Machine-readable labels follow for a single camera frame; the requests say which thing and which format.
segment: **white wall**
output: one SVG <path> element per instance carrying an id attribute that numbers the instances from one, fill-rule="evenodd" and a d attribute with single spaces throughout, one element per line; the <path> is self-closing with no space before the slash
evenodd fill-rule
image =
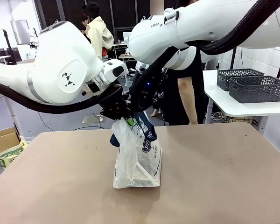
<path id="1" fill-rule="evenodd" d="M 242 56 L 244 68 L 252 68 L 264 72 L 266 75 L 277 76 L 280 67 L 280 47 L 274 49 L 242 48 Z M 231 57 L 232 51 L 224 54 L 220 69 L 230 68 Z M 234 68 L 243 68 L 240 48 L 237 48 Z M 269 117 L 264 136 L 280 151 L 280 115 Z"/>
<path id="2" fill-rule="evenodd" d="M 22 60 L 26 59 L 26 53 L 33 54 L 28 45 L 17 45 L 10 24 L 11 20 L 27 20 L 29 28 L 40 31 L 39 21 L 35 14 L 34 0 L 0 0 L 0 48 L 7 48 L 7 43 L 2 29 L 5 29 L 11 47 L 18 47 Z"/>

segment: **person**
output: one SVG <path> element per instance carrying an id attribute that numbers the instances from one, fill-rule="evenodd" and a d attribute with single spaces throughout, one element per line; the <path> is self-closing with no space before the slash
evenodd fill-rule
<path id="1" fill-rule="evenodd" d="M 90 39 L 98 58 L 103 62 L 107 61 L 108 51 L 113 47 L 114 38 L 99 16 L 100 6 L 93 1 L 88 1 L 87 5 L 82 6 L 82 9 L 84 14 L 81 22 L 86 27 L 86 30 L 82 31 L 82 33 L 85 33 Z"/>
<path id="2" fill-rule="evenodd" d="M 198 0 L 181 0 L 180 7 Z M 200 50 L 184 70 L 168 70 L 164 87 L 164 119 L 169 125 L 202 124 L 205 117 L 205 94 Z"/>

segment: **packaged bag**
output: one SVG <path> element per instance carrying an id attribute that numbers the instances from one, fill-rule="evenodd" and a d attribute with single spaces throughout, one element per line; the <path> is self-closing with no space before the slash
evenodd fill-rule
<path id="1" fill-rule="evenodd" d="M 158 187 L 161 178 L 162 148 L 154 126 L 145 113 L 112 125 L 110 142 L 119 147 L 113 187 Z"/>

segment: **gray basket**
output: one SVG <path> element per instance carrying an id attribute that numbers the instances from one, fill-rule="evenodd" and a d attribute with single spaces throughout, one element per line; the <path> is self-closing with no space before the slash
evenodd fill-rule
<path id="1" fill-rule="evenodd" d="M 231 77 L 245 76 L 263 76 L 264 73 L 253 69 L 234 69 L 234 70 L 219 70 L 217 76 L 217 86 L 224 91 L 229 91 L 229 83 Z"/>
<path id="2" fill-rule="evenodd" d="M 229 95 L 240 103 L 278 102 L 280 79 L 272 76 L 231 78 Z"/>

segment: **cardboard box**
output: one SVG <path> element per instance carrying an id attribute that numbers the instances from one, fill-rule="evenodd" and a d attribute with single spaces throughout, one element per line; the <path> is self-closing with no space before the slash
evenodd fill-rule
<path id="1" fill-rule="evenodd" d="M 15 133 L 15 128 L 0 131 L 0 153 L 19 145 L 20 141 Z"/>

